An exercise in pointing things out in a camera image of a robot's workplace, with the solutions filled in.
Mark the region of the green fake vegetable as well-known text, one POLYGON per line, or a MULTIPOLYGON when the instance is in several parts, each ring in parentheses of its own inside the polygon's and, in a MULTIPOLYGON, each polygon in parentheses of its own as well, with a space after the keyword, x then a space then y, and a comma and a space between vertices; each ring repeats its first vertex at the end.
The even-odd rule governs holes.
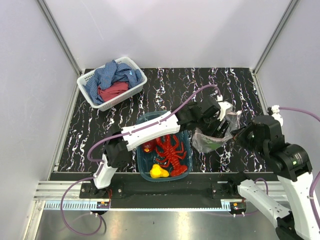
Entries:
POLYGON ((209 153, 220 148, 222 145, 223 143, 219 141, 212 141, 212 140, 205 141, 203 144, 203 151, 209 153))

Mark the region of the red fake lobster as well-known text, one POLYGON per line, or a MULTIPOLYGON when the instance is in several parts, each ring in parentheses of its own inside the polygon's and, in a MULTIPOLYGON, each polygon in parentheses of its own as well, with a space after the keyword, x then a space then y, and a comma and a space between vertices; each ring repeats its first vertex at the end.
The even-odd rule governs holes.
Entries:
POLYGON ((180 160, 186 158, 187 152, 185 151, 183 142, 180 142, 176 135, 165 135, 164 141, 162 137, 155 139, 155 151, 162 159, 156 159, 159 165, 166 169, 170 166, 173 170, 170 172, 171 177, 176 177, 184 174, 188 167, 180 163, 180 160))

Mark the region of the red fake apple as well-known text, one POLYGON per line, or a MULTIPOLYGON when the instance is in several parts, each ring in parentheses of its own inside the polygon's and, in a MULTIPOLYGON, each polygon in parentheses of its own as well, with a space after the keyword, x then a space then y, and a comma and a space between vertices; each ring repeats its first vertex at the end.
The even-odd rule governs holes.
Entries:
POLYGON ((155 147, 156 147, 156 143, 154 140, 150 140, 142 144, 142 150, 145 153, 152 152, 155 149, 155 147))

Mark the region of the clear zip top bag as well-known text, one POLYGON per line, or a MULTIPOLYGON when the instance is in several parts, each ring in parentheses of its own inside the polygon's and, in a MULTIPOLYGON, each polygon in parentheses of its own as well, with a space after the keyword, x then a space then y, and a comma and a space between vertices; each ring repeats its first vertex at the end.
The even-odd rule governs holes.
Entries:
POLYGON ((230 111, 222 122, 217 121, 213 130, 203 132, 196 128, 192 136, 192 146, 199 153, 210 153, 220 148, 233 137, 231 132, 240 128, 241 116, 241 110, 230 111))

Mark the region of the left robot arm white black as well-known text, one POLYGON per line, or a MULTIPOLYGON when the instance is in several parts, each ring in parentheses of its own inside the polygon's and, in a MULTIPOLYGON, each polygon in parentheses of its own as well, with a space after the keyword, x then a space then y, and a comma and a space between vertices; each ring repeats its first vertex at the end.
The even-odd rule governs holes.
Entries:
POLYGON ((199 129, 210 137, 222 132, 220 125, 227 122, 225 117, 232 108, 232 104, 224 101, 221 95, 201 103, 192 101, 189 97, 173 111, 157 118, 110 130, 109 135, 95 143, 87 153, 89 161, 99 163, 92 177, 90 192, 97 198, 103 198, 108 193, 116 170, 122 166, 122 161, 128 160, 130 152, 146 142, 194 129, 199 129), (92 158, 92 151, 101 144, 105 146, 106 158, 95 160, 92 158))

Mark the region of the yellow fake fruit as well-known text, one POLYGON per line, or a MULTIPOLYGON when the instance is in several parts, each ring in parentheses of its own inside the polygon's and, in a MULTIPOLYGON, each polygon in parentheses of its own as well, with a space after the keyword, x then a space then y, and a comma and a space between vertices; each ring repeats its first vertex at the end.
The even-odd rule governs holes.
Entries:
POLYGON ((149 171, 149 174, 153 179, 168 178, 170 176, 169 172, 163 169, 159 164, 154 164, 149 171))

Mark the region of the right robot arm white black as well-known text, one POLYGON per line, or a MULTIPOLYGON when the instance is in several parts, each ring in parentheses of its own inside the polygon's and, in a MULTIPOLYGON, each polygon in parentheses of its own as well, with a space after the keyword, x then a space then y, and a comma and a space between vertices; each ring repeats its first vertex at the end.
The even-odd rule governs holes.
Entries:
POLYGON ((311 161, 301 146, 285 141, 283 122, 278 113, 260 115, 231 134, 241 147, 258 154, 277 176, 290 208, 277 203, 243 172, 228 180, 227 192, 232 198, 250 201, 272 223, 280 240, 318 240, 320 205, 311 161))

